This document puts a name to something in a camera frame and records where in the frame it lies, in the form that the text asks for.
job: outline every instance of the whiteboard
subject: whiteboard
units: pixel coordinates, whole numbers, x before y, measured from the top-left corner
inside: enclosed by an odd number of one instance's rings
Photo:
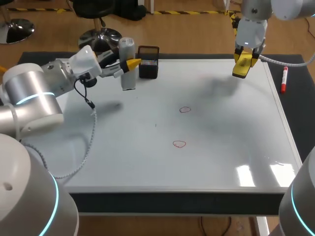
[[[98,124],[70,193],[284,193],[302,162],[266,63],[246,79],[232,59],[163,59],[156,80],[99,78],[88,89]],[[91,109],[74,91],[58,98],[65,122],[28,138],[52,174],[71,172],[90,139]]]

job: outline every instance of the black cable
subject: black cable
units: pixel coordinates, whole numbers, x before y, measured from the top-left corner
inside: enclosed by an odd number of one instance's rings
[[[228,225],[227,225],[227,228],[226,230],[223,232],[223,234],[221,236],[225,236],[226,233],[229,231],[229,229],[231,228],[231,225],[232,225],[232,218],[231,216],[228,218]]]
[[[76,87],[76,83],[79,81],[80,79],[76,79],[74,84],[73,84],[73,87],[74,87],[74,90],[76,90],[76,92],[85,99],[87,99],[87,90],[86,90],[86,87],[84,86],[84,91],[85,91],[85,95],[83,95],[82,93],[79,92],[79,90],[77,89]]]
[[[87,97],[88,97],[88,91],[87,91],[86,85],[85,85],[84,83],[82,83],[83,86],[84,86],[84,95],[83,95],[82,93],[80,93],[80,91],[79,91],[79,90],[77,89],[77,87],[76,87],[76,83],[77,83],[78,81],[80,81],[80,79],[76,79],[75,82],[74,82],[74,84],[73,84],[74,90],[76,90],[76,92],[77,92],[81,97],[84,98],[85,102],[91,107],[91,109],[94,109],[94,108],[95,108],[94,103],[93,103],[92,101],[90,101],[90,100],[87,98]]]
[[[200,216],[199,220],[200,220],[200,227],[201,227],[201,231],[202,231],[202,236],[207,236],[205,228],[203,227],[203,217]]]
[[[313,39],[315,39],[315,36],[312,34],[312,32],[310,31],[310,22],[307,18],[305,18],[307,24],[308,24],[308,28],[307,28],[307,32],[313,37]]]

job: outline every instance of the chair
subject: chair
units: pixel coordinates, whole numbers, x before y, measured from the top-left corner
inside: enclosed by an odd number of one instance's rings
[[[23,41],[34,32],[34,24],[25,19],[11,19],[5,5],[13,0],[0,0],[4,22],[0,23],[0,44]]]
[[[122,35],[110,28],[106,28],[102,17],[114,12],[114,0],[73,0],[73,10],[78,17],[93,19],[94,29],[80,36],[80,48],[90,45],[97,53],[115,49]]]

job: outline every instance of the white cylinder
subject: white cylinder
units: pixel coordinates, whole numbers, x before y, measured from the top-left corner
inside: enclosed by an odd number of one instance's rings
[[[0,134],[0,235],[75,236],[71,196],[15,139]]]

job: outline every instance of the metal chair leg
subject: metal chair leg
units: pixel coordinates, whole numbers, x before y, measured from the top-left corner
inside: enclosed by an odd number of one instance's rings
[[[25,40],[34,32],[34,24],[25,19],[11,19],[7,9],[1,6],[4,22],[0,23],[0,44],[11,44]]]

